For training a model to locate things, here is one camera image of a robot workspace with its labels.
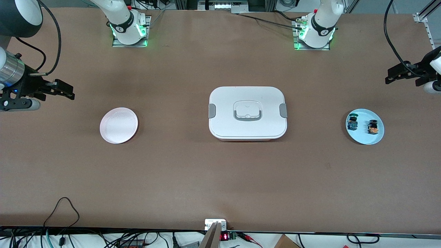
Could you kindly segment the light blue round plate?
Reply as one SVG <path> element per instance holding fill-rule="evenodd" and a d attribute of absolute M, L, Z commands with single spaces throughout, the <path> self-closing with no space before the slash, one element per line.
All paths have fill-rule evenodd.
<path fill-rule="evenodd" d="M 348 122 L 348 115 L 351 113 L 358 114 L 358 129 L 351 131 L 347 129 L 347 122 Z M 383 137 L 384 137 L 384 123 L 381 120 L 380 116 L 378 116 L 375 112 L 370 111 L 365 108 L 358 108 L 353 111 L 351 111 L 346 117 L 345 121 L 345 129 L 348 133 L 348 135 L 357 143 L 363 144 L 363 145 L 374 145 L 376 143 L 379 143 Z M 368 124 L 370 120 L 377 120 L 378 121 L 378 134 L 371 135 L 368 134 Z"/>

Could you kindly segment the brown cardboard box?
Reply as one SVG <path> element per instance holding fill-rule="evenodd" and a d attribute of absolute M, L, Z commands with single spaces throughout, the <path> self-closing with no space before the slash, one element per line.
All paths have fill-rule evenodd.
<path fill-rule="evenodd" d="M 282 234 L 275 244 L 274 248 L 301 248 L 296 242 L 290 239 L 285 234 Z"/>

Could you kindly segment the grey electronics box with lights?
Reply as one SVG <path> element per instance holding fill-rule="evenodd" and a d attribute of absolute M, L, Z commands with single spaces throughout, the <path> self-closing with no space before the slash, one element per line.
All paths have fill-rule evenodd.
<path fill-rule="evenodd" d="M 247 0 L 197 0 L 197 10 L 228 11 L 230 13 L 249 12 Z"/>

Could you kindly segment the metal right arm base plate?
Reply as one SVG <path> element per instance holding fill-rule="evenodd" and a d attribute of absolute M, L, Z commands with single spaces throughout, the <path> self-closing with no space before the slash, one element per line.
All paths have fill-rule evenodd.
<path fill-rule="evenodd" d="M 121 33 L 120 27 L 115 29 L 113 24 L 109 24 L 113 39 L 112 47 L 114 48 L 143 48 L 148 46 L 148 37 L 150 33 L 151 16 L 139 13 L 134 19 L 131 26 Z"/>

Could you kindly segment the white lunch box grey clips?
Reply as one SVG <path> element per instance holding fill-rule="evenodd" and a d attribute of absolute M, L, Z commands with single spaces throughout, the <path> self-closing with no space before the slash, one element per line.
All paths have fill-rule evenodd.
<path fill-rule="evenodd" d="M 208 127 L 223 141 L 266 141 L 288 129 L 282 91 L 272 86 L 222 86 L 208 101 Z"/>

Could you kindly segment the small white mounting box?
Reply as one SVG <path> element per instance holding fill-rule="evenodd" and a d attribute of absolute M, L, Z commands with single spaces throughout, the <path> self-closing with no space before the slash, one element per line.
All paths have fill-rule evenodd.
<path fill-rule="evenodd" d="M 205 225 L 204 230 L 208 231 L 208 229 L 211 227 L 214 223 L 221 223 L 222 231 L 227 230 L 227 221 L 225 219 L 205 219 Z"/>

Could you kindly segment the aluminium frame rail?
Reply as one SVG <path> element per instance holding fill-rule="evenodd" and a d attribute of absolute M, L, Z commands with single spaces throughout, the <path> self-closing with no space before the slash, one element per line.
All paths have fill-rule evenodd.
<path fill-rule="evenodd" d="M 441 0 L 430 0 L 429 3 L 419 12 L 412 15 L 415 23 L 424 24 L 432 49 L 441 48 L 441 44 L 436 43 L 436 41 L 432 38 L 427 17 L 433 14 L 439 7 L 441 7 Z"/>

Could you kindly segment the aluminium profile bar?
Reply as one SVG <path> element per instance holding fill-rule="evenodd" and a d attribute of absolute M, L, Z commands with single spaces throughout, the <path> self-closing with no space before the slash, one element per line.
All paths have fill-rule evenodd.
<path fill-rule="evenodd" d="M 219 248 L 219 239 L 222 233 L 222 222 L 213 222 L 206 232 L 198 248 Z"/>

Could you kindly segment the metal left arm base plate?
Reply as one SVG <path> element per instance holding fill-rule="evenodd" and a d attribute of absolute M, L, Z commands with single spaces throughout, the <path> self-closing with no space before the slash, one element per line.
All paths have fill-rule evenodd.
<path fill-rule="evenodd" d="M 294 48 L 296 50 L 329 50 L 330 42 L 335 32 L 331 29 L 315 28 L 310 26 L 310 20 L 303 16 L 292 21 Z"/>

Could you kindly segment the pink round plate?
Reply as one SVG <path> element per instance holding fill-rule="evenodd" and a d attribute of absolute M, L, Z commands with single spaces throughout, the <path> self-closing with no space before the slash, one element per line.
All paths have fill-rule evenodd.
<path fill-rule="evenodd" d="M 120 144 L 130 140 L 138 130 L 138 117 L 129 108 L 115 108 L 101 119 L 101 137 L 108 143 Z"/>

